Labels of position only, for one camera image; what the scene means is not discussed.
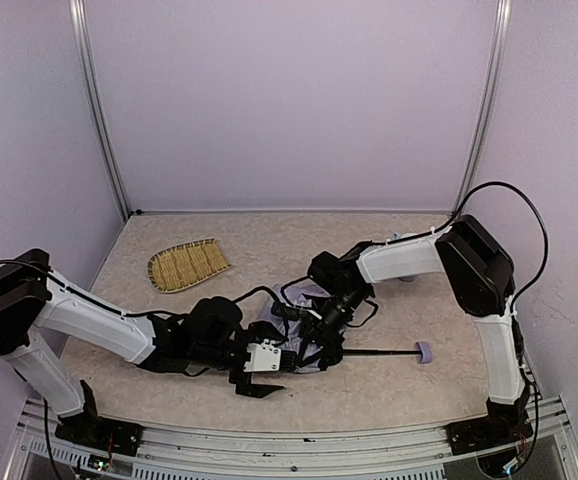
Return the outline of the lilac folding umbrella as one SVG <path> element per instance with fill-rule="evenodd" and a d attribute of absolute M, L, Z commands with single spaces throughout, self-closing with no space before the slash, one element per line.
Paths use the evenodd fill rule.
<path fill-rule="evenodd" d="M 385 349 L 360 349 L 347 348 L 343 342 L 342 360 L 304 360 L 303 359 L 303 321 L 286 321 L 271 313 L 274 301 L 280 301 L 292 306 L 302 306 L 316 311 L 322 319 L 331 316 L 346 316 L 348 321 L 343 335 L 349 329 L 363 327 L 366 322 L 357 324 L 353 322 L 353 317 L 358 306 L 352 304 L 345 297 L 334 296 L 326 292 L 317 285 L 307 285 L 301 287 L 298 283 L 292 285 L 276 284 L 273 291 L 278 295 L 277 300 L 270 300 L 261 310 L 258 321 L 260 326 L 269 331 L 276 330 L 279 339 L 276 345 L 283 350 L 294 351 L 297 355 L 296 368 L 292 373 L 307 374 L 325 371 L 329 367 L 339 364 L 346 357 L 379 357 L 379 356 L 413 356 L 420 364 L 429 364 L 433 360 L 430 345 L 419 341 L 409 350 L 385 350 Z"/>

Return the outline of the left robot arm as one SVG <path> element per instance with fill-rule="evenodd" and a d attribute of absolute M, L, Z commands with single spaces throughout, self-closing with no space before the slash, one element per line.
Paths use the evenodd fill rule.
<path fill-rule="evenodd" d="M 153 373 L 190 377 L 191 365 L 226 371 L 237 394 L 264 398 L 277 386 L 255 384 L 252 375 L 287 371 L 296 355 L 281 349 L 283 337 L 274 327 L 244 328 L 242 318 L 237 303 L 220 296 L 182 314 L 123 310 L 69 282 L 41 249 L 0 260 L 0 357 L 55 412 L 57 437 L 83 446 L 114 449 L 126 442 L 135 448 L 142 428 L 101 416 L 91 387 L 68 373 L 41 329 L 78 338 Z"/>

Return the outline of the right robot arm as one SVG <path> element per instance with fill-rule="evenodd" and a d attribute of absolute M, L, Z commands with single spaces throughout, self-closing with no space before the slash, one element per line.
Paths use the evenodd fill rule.
<path fill-rule="evenodd" d="M 447 425 L 453 454 L 489 449 L 537 433 L 527 405 L 531 386 L 521 367 L 524 345 L 514 317 L 514 265 L 511 257 L 471 215 L 437 230 L 363 241 L 337 257 L 327 251 L 312 261 L 308 278 L 328 296 L 317 302 L 300 329 L 302 344 L 318 351 L 300 362 L 329 365 L 342 356 L 342 329 L 375 285 L 423 274 L 443 273 L 462 311 L 475 323 L 488 375 L 485 415 Z"/>

